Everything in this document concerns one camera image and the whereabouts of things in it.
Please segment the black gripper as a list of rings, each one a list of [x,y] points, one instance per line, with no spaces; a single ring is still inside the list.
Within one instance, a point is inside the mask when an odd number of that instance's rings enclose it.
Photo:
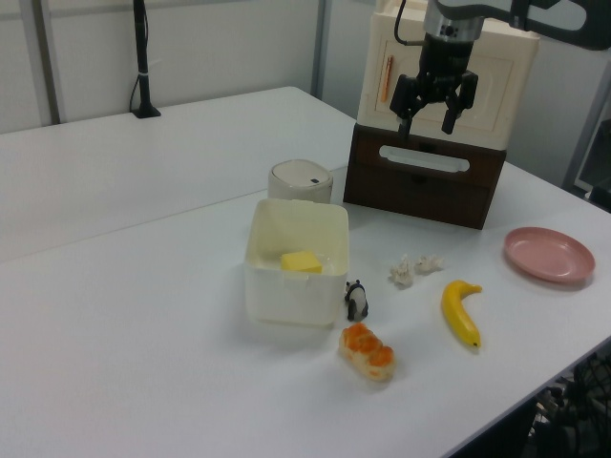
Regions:
[[[441,130],[447,135],[453,132],[463,111],[472,108],[478,84],[478,75],[468,70],[473,47],[474,41],[444,41],[425,36],[418,80],[401,74],[390,102],[390,110],[399,122],[398,134],[403,139],[409,138],[412,121],[423,108],[423,101],[446,103]]]

